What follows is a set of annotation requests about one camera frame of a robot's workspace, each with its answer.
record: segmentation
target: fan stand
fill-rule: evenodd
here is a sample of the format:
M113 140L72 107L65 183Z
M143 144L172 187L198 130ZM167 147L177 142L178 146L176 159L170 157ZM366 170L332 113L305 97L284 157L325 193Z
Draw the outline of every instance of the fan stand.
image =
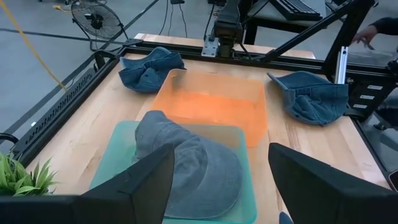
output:
M81 29L81 31L83 31L83 33L87 36L88 40L90 41L90 50L93 51L93 52L96 52L97 50L99 50L99 49L94 49L94 48L93 48L93 42L94 42L94 40L87 34L87 32L82 28L82 26L79 24L79 22L76 21L74 18L72 18L72 22L75 23L75 24L77 24L77 26ZM121 28L121 30L122 30L124 36L126 37L126 39L129 40L129 37L128 37L127 34L126 34L126 31L124 30L123 24L120 23L119 26L120 26L120 28Z

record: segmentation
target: electric fan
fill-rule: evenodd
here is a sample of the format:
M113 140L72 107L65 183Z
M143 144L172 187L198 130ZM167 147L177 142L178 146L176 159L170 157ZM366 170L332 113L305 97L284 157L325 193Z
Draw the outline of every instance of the electric fan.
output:
M96 51L93 48L93 39L89 36L110 40L116 34L121 35L123 33L127 40L129 39L126 31L123 28L123 24L116 15L105 4L99 1L74 1L71 5L72 21L85 33L90 40L90 50Z

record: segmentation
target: translucent orange tray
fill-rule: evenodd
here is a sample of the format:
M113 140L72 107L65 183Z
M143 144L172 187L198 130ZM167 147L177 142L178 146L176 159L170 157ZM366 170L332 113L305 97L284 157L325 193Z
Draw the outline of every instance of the translucent orange tray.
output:
M237 126L248 147L257 146L267 130L264 84L257 80L171 70L151 109L180 124Z

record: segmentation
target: fan grille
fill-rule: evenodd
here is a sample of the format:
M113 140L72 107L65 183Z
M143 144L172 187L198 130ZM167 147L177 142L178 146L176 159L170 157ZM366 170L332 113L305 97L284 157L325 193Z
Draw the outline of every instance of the fan grille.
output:
M112 9L97 1L74 1L71 11L81 28L97 38L109 40L122 29L121 22Z

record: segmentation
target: white label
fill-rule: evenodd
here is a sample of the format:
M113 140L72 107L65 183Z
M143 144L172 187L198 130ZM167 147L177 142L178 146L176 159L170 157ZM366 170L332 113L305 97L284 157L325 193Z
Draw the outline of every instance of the white label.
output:
M371 90L381 90L383 89L383 86L368 85L368 88Z
M365 108L367 108L368 106L366 106L366 105L354 105L353 107L354 107L354 108L365 109Z
M373 100L373 99L374 99L374 96L361 95L360 98L361 98L361 99L365 99L365 100Z

